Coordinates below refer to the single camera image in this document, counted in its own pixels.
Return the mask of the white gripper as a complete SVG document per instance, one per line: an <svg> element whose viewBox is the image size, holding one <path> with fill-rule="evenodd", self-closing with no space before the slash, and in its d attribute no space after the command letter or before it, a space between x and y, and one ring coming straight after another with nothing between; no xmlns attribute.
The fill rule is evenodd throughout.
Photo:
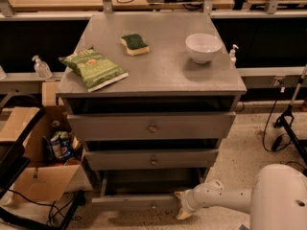
<svg viewBox="0 0 307 230"><path fill-rule="evenodd" d="M203 207L217 206L222 198L224 185L221 181L214 179L196 186L194 189L183 192L174 192L180 201L180 209L177 214L178 220L185 220L193 216Z"/></svg>

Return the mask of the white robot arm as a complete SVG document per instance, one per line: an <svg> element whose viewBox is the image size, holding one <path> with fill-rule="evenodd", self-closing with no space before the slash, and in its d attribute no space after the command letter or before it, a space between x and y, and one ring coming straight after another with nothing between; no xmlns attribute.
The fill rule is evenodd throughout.
<svg viewBox="0 0 307 230"><path fill-rule="evenodd" d="M287 165L262 168L250 189L226 190L215 179L175 196L179 220L219 206L249 214L250 230L307 230L307 176Z"/></svg>

